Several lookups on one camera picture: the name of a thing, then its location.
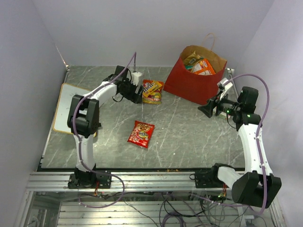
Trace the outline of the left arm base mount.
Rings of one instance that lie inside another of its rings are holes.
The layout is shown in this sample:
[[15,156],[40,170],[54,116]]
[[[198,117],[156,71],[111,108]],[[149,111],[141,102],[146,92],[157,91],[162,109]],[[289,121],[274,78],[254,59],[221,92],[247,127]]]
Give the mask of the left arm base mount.
[[74,173],[70,175],[68,181],[69,189],[92,189],[101,188],[109,189],[111,186],[112,177],[106,174],[106,172],[101,172],[101,174],[96,174],[93,172],[83,172],[78,169],[74,170]]

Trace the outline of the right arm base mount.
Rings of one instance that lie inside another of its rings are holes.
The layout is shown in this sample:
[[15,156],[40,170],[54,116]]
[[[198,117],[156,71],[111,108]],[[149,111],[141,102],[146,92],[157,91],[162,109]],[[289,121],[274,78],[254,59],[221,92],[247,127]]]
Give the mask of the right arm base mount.
[[212,169],[199,169],[193,174],[189,175],[189,179],[194,181],[195,187],[202,188],[220,188],[223,183],[215,179],[214,171]]

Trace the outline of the yellow M&M's bag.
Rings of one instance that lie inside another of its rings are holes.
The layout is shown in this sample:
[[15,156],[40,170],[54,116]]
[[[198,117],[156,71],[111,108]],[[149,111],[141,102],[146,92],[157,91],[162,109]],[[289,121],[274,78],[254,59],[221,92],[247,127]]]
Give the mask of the yellow M&M's bag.
[[155,80],[143,81],[143,97],[160,98],[163,83]]

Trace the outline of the orange Fox's candy bag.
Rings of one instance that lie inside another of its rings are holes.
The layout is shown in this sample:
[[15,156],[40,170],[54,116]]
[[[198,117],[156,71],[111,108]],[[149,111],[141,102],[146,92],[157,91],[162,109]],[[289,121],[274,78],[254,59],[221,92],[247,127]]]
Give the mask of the orange Fox's candy bag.
[[164,83],[156,80],[143,80],[142,101],[147,104],[161,104],[161,92]]

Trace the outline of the small red snack packet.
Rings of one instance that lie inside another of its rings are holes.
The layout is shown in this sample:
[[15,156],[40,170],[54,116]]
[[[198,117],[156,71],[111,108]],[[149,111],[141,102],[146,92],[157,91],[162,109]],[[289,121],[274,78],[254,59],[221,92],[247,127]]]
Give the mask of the small red snack packet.
[[155,125],[140,121],[134,122],[134,128],[128,138],[128,142],[143,148],[148,148]]

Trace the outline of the red paper bag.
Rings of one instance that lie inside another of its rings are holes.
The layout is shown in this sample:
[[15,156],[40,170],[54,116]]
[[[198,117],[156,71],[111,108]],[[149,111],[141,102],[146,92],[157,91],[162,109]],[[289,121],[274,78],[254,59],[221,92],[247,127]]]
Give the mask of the red paper bag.
[[[168,75],[163,90],[200,105],[206,104],[209,98],[215,96],[218,92],[217,83],[223,78],[227,60],[213,52],[214,44],[215,39],[210,48],[203,44],[185,47]],[[200,75],[186,69],[185,59],[193,53],[208,60],[214,73]]]

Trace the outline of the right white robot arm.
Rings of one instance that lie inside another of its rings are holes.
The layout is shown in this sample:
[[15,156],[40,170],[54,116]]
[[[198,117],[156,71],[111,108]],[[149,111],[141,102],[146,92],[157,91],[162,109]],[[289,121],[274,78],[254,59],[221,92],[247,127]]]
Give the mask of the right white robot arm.
[[245,170],[239,174],[229,165],[216,163],[211,168],[209,183],[231,188],[235,203],[267,209],[282,186],[267,162],[263,142],[261,117],[255,114],[258,90],[243,87],[237,101],[228,99],[227,89],[220,87],[218,94],[198,109],[208,118],[224,113],[235,123],[244,152]]

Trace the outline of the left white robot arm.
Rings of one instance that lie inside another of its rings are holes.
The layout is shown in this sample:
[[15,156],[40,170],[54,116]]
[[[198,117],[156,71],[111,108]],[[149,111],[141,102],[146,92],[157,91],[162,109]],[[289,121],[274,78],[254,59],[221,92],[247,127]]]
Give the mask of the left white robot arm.
[[101,128],[99,109],[117,94],[135,104],[142,103],[142,83],[142,73],[117,66],[115,72],[106,77],[97,88],[72,97],[67,126],[76,142],[77,164],[70,175],[68,188],[110,188],[113,175],[108,171],[97,171],[93,157],[94,135]]

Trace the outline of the orange snack packet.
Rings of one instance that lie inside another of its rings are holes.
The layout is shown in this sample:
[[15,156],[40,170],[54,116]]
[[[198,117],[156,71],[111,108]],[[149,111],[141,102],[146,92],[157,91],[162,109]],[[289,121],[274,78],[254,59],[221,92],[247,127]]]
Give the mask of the orange snack packet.
[[207,59],[200,59],[197,63],[195,63],[190,70],[191,73],[196,75],[214,75],[215,71]]

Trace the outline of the brown snack pouch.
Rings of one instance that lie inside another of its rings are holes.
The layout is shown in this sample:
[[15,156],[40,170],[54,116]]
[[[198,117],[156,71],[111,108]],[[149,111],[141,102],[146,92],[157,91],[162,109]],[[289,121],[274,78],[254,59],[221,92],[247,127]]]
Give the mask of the brown snack pouch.
[[196,54],[196,51],[193,51],[189,56],[187,56],[183,60],[184,66],[186,65],[195,65],[198,61],[202,60],[203,57],[201,57],[199,54]]

